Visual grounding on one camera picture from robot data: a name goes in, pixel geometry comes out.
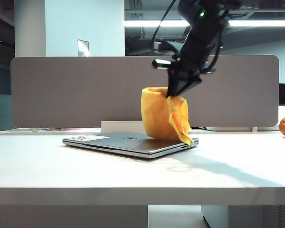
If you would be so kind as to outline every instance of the silver laptop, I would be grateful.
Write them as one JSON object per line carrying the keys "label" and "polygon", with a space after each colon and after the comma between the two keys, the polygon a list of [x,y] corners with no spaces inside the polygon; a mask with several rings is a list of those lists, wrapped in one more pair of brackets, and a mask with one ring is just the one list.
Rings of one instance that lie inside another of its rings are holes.
{"label": "silver laptop", "polygon": [[197,146],[199,140],[193,140],[188,147],[179,140],[158,140],[142,133],[113,132],[66,138],[62,142],[75,147],[152,159]]}

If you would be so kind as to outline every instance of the yellow cloth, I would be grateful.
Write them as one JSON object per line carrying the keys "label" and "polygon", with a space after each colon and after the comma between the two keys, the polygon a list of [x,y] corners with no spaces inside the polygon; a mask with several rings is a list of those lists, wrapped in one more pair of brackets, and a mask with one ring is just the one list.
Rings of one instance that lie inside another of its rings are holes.
{"label": "yellow cloth", "polygon": [[142,121],[148,136],[155,139],[180,139],[190,146],[188,104],[180,96],[167,96],[167,87],[142,90]]}

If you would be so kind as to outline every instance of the laptop sticker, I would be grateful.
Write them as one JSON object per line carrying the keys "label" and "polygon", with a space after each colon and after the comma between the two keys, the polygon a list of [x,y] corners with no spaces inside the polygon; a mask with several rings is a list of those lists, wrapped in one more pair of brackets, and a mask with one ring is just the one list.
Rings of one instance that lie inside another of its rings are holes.
{"label": "laptop sticker", "polygon": [[96,139],[105,139],[105,138],[109,138],[109,137],[99,136],[99,135],[86,135],[86,136],[73,137],[69,139],[74,140],[74,141],[86,142],[86,141],[92,141]]}

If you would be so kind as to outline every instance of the fluorescent light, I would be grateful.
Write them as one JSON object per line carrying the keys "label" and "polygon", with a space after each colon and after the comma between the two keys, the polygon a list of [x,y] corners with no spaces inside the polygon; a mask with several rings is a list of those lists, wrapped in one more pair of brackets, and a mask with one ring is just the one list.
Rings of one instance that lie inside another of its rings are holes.
{"label": "fluorescent light", "polygon": [[285,27],[285,20],[230,20],[231,27]]}
{"label": "fluorescent light", "polygon": [[[157,27],[160,20],[125,20],[125,27]],[[231,27],[285,27],[285,20],[230,20]],[[162,27],[187,27],[185,20],[164,20]]]}
{"label": "fluorescent light", "polygon": [[[125,27],[157,27],[160,20],[125,20]],[[185,20],[164,20],[161,23],[162,27],[187,27],[190,24]]]}

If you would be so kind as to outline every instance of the ceiling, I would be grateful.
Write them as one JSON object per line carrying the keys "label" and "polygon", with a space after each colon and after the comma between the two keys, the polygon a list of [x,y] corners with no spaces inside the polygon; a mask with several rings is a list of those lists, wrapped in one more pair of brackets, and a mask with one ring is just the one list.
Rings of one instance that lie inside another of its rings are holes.
{"label": "ceiling", "polygon": [[[125,20],[159,20],[170,0],[124,0]],[[178,1],[166,19],[181,19]],[[232,19],[285,19],[285,0],[245,0],[240,10],[230,12]],[[14,0],[0,0],[0,67],[9,68],[14,57]],[[187,28],[160,28],[156,38],[183,42]],[[155,28],[125,28],[126,55],[158,55],[150,50]],[[237,48],[285,39],[285,28],[228,28],[224,48]]]}
{"label": "ceiling", "polygon": [[9,69],[15,56],[14,0],[0,0],[0,67]]}
{"label": "ceiling", "polygon": [[[170,0],[125,0],[125,20],[159,20]],[[176,1],[166,19],[181,19]],[[245,0],[231,19],[285,19],[285,0]],[[183,42],[190,28],[160,28],[156,38]],[[155,28],[125,28],[126,55],[158,55],[150,49]],[[237,48],[285,39],[285,28],[227,28],[224,48]]]}

